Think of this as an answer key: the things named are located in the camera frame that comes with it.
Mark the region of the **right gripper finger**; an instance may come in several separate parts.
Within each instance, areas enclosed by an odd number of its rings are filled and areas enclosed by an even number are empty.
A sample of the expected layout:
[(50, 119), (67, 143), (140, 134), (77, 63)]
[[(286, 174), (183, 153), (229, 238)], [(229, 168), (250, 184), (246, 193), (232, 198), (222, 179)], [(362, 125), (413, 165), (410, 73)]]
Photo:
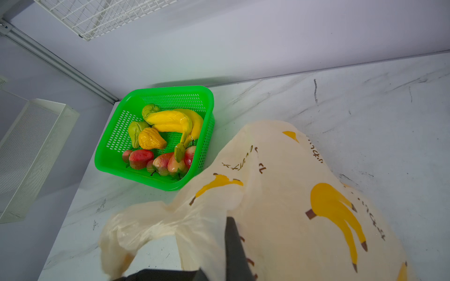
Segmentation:
[(227, 217), (219, 230), (205, 235), (194, 260), (199, 265), (192, 278), (194, 281), (253, 281), (255, 274), (250, 269), (243, 241), (235, 219)]

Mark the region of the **banana print plastic bag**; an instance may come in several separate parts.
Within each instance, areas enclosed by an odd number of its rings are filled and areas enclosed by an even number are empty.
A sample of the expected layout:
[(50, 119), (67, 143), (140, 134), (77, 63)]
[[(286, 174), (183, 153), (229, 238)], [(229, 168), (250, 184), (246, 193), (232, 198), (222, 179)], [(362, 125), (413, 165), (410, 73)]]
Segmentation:
[(309, 138), (281, 121), (248, 124), (169, 204), (113, 215), (103, 272), (121, 278), (148, 242), (176, 238), (183, 270), (205, 235), (235, 219), (254, 281), (413, 281), (412, 264), (374, 205), (333, 175)]

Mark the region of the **red fake apple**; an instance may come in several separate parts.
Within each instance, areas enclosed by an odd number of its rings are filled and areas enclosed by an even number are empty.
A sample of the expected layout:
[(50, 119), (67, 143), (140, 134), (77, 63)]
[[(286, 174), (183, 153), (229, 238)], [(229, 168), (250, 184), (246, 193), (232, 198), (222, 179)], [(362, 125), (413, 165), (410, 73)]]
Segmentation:
[(188, 169), (191, 168), (195, 155), (196, 146), (190, 146), (185, 150), (184, 163)]

